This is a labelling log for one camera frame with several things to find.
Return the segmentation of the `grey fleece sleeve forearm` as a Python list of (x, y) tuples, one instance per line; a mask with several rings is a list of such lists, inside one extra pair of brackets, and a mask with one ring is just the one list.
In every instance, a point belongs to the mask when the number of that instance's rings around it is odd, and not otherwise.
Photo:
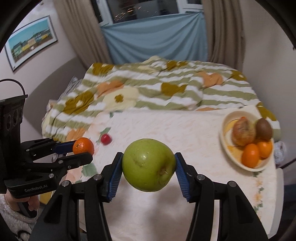
[(36, 217), (30, 218), (12, 210), (6, 202), (4, 194), (1, 194), (1, 216), (17, 240), (29, 240), (38, 215), (37, 211)]

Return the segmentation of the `left hand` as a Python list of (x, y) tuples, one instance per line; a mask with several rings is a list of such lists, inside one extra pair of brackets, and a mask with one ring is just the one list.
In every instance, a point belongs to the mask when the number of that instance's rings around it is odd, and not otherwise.
[(11, 195), (9, 190), (7, 190), (6, 194), (4, 194), (4, 198), (8, 204), (8, 206), (14, 211), (20, 211), (20, 207), (18, 203), (28, 202), (29, 211), (38, 210), (40, 207), (40, 201), (38, 196), (32, 196), (27, 198), (16, 199)]

